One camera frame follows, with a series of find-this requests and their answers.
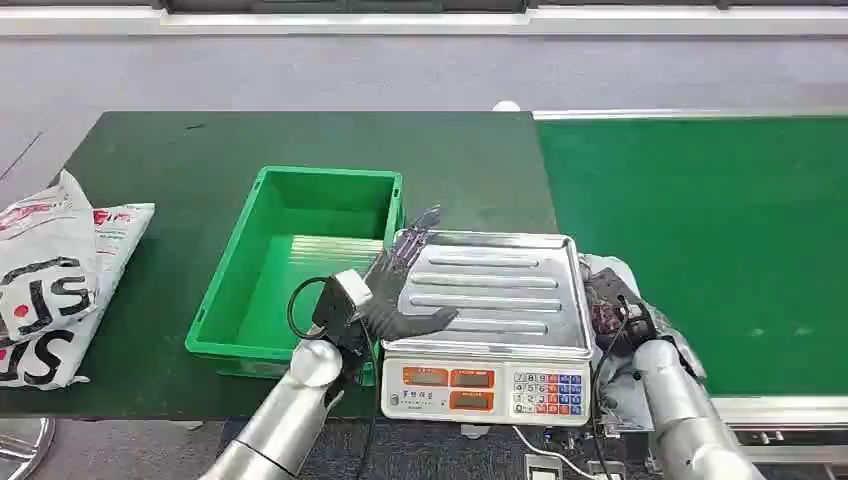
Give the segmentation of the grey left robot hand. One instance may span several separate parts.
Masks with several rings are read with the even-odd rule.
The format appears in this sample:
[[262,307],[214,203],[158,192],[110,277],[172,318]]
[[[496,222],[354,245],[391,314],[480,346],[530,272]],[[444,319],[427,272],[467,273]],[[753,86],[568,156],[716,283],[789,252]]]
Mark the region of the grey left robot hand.
[[365,328],[377,338],[396,341],[439,332],[458,316],[454,307],[442,307],[431,314],[399,310],[406,280],[440,219],[438,205],[423,211],[410,227],[397,233],[390,247],[381,250],[367,271],[365,283],[373,298],[363,308],[363,315]]

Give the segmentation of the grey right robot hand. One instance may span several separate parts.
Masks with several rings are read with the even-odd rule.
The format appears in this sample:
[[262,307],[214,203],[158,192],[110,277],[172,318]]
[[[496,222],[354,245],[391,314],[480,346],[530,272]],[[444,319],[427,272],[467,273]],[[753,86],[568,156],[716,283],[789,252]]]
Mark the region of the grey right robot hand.
[[612,268],[591,274],[584,286],[595,343],[601,350],[625,357],[657,338],[648,304]]

